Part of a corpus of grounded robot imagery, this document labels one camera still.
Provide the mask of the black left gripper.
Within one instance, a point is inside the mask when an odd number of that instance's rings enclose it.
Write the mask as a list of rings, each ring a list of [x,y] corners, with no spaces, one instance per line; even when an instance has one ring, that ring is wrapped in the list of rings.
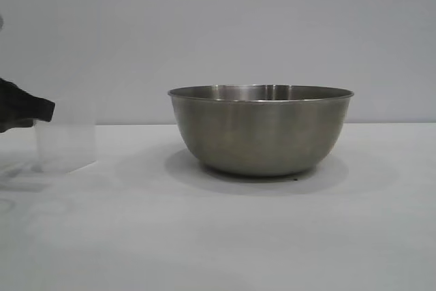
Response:
[[[15,128],[30,128],[34,121],[51,122],[56,104],[48,99],[31,95],[29,118],[22,114],[29,94],[13,82],[1,78],[1,133]]]

